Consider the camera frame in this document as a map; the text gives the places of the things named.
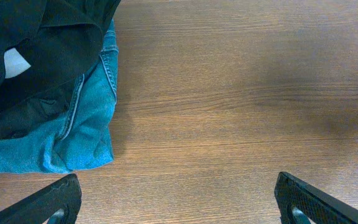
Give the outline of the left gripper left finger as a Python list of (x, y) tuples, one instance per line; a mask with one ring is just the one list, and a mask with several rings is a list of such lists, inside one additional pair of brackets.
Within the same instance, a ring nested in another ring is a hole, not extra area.
[(68, 174), (0, 211), (0, 223), (74, 223), (81, 207), (76, 174)]

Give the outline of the black t-shirt with logo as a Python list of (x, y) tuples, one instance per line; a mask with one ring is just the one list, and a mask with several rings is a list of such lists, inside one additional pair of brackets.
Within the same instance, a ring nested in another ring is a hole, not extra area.
[(99, 57), (111, 0), (0, 1), (0, 139), (29, 127), (23, 101), (70, 83)]

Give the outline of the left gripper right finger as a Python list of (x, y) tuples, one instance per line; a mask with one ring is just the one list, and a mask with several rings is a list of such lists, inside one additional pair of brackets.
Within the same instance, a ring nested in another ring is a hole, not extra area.
[(282, 223), (355, 223), (358, 210), (287, 173), (278, 174), (274, 196)]

